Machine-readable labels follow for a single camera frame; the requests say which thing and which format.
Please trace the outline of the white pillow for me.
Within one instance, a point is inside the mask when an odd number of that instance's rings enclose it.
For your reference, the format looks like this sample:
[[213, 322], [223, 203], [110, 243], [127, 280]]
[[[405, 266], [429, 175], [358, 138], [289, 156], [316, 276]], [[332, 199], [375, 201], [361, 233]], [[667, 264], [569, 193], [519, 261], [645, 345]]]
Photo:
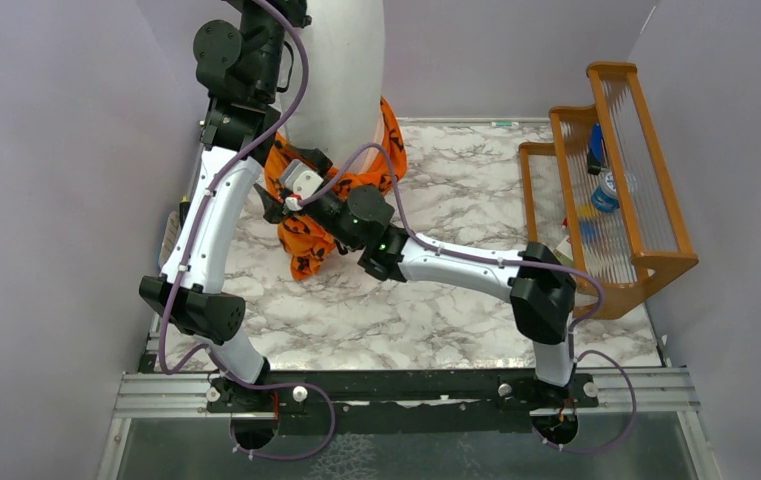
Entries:
[[309, 81], [281, 134], [342, 167], [358, 147], [382, 139], [384, 2], [313, 0], [307, 13], [311, 24], [298, 35], [307, 52]]

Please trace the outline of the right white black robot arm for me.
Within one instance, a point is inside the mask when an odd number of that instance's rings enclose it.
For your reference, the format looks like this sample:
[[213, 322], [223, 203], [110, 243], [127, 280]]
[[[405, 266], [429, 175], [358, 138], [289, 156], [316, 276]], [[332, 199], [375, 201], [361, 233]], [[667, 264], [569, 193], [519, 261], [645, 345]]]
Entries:
[[510, 305], [517, 330], [534, 346], [533, 393], [556, 407], [573, 392], [575, 371], [568, 326], [576, 282], [543, 244], [520, 251], [489, 251], [446, 244], [395, 224], [402, 208], [390, 205], [374, 185], [358, 186], [346, 198], [324, 179], [331, 168], [318, 150], [311, 161], [293, 160], [273, 192], [255, 188], [267, 222], [304, 217], [314, 221], [345, 252], [360, 252], [359, 266], [373, 278], [426, 281], [484, 293]]

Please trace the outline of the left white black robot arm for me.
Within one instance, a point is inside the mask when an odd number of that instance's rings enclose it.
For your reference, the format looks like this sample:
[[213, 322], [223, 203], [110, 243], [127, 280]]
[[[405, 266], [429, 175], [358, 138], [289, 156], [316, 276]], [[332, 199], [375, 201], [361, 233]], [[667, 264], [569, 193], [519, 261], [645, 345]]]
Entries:
[[208, 92], [200, 169], [187, 214], [170, 257], [156, 276], [145, 276], [140, 297], [160, 315], [198, 339], [218, 368], [230, 374], [232, 396], [254, 411], [269, 401], [270, 366], [242, 331], [246, 303], [223, 290], [228, 250], [245, 201], [258, 188], [277, 130], [294, 113], [273, 106], [281, 59], [288, 51], [303, 68], [306, 49], [297, 33], [311, 24], [304, 1], [235, 1], [239, 26], [204, 24], [193, 41], [196, 79]]

